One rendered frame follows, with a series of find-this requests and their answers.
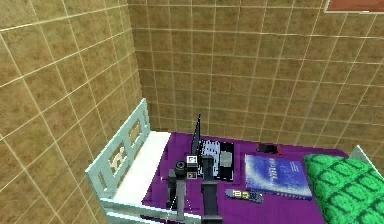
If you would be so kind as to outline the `blue book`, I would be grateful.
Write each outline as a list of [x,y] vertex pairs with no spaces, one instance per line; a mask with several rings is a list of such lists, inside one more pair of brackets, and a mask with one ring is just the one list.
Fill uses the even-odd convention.
[[283,197],[311,200],[312,193],[299,161],[246,155],[245,186],[248,191],[258,191]]

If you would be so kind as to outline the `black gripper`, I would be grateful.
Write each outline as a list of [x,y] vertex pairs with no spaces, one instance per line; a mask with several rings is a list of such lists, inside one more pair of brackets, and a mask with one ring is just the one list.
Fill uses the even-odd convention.
[[166,207],[171,210],[177,209],[177,221],[184,220],[187,163],[179,160],[168,172],[168,188]]

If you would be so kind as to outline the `green patterned pillow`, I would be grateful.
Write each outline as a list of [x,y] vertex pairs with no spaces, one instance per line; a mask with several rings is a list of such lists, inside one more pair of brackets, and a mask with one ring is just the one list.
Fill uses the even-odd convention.
[[309,154],[304,165],[326,224],[384,224],[384,179],[369,164]]

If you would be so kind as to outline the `red framed picture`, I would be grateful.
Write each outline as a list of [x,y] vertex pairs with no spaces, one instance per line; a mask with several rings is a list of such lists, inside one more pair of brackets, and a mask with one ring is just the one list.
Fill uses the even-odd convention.
[[384,0],[327,0],[324,12],[384,14]]

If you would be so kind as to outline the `purple blanket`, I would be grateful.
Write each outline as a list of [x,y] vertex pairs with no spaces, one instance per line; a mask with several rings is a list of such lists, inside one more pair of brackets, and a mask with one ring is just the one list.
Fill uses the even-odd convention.
[[[166,208],[168,170],[174,167],[178,160],[182,160],[190,152],[192,134],[172,133],[164,150],[158,170],[152,180],[143,204],[153,207]],[[293,200],[290,198],[263,194],[264,201],[257,204],[251,201],[231,199],[225,195],[226,189],[245,190],[244,154],[268,157],[279,157],[274,154],[256,152],[257,143],[249,141],[223,139],[217,137],[202,137],[224,142],[234,143],[234,180],[233,182],[217,182],[217,203],[219,214],[223,217],[223,224],[325,224],[322,214],[315,200]],[[322,149],[313,147],[280,146],[280,158],[300,161],[307,154],[329,154],[341,157],[347,155],[337,149]],[[187,181],[187,195],[185,211],[202,215],[203,195],[200,184],[202,179]]]

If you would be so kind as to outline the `black open laptop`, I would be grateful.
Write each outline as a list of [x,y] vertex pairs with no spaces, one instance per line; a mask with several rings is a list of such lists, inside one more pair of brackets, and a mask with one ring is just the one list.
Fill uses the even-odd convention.
[[197,119],[191,142],[191,156],[197,157],[197,176],[203,176],[204,155],[213,157],[213,177],[232,182],[234,179],[234,144],[200,137],[200,119]]

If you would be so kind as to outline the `grey remote control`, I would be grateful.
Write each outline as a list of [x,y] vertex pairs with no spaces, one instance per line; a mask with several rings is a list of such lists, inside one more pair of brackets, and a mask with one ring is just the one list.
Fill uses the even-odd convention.
[[263,195],[257,191],[226,189],[225,195],[232,199],[247,200],[258,204],[261,204],[264,201]]

